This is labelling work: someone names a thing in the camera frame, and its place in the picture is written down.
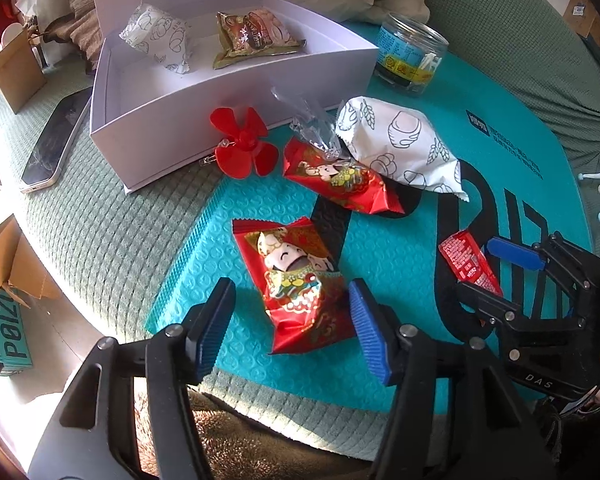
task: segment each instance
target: teal box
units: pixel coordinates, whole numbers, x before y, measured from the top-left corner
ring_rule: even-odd
[[[20,305],[0,290],[0,363],[5,370],[31,368],[33,363],[24,335]]]

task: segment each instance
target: jar rim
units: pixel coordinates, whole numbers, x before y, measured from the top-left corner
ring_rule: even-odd
[[[429,40],[437,41],[445,46],[449,46],[449,42],[442,34],[427,27],[424,23],[417,22],[416,20],[412,20],[411,18],[407,18],[396,12],[389,12],[387,17],[395,27],[408,32],[409,34],[422,34]]]

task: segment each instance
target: floor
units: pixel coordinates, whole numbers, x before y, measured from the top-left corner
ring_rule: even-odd
[[[68,379],[102,337],[67,298],[29,298],[22,322],[33,368],[0,377],[0,435],[27,470]]]

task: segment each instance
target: jar label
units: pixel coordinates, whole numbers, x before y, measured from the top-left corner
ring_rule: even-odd
[[[394,36],[384,27],[378,32],[378,50],[378,63],[401,78],[426,83],[433,77],[433,70],[418,68],[424,58],[423,51]]]

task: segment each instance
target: screw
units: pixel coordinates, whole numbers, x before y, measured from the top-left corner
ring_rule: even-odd
[[[184,329],[182,325],[176,323],[165,328],[164,333],[167,335],[167,337],[177,337],[182,334],[183,330]]]
[[[418,329],[413,325],[402,325],[399,331],[402,337],[416,337],[418,335]]]
[[[98,341],[98,348],[100,350],[106,350],[107,348],[110,348],[111,346],[113,346],[113,343],[115,343],[115,342],[116,342],[116,339],[111,336],[103,337],[102,339],[100,339]]]
[[[469,346],[474,350],[482,350],[484,348],[484,339],[479,337],[472,337],[469,339]]]

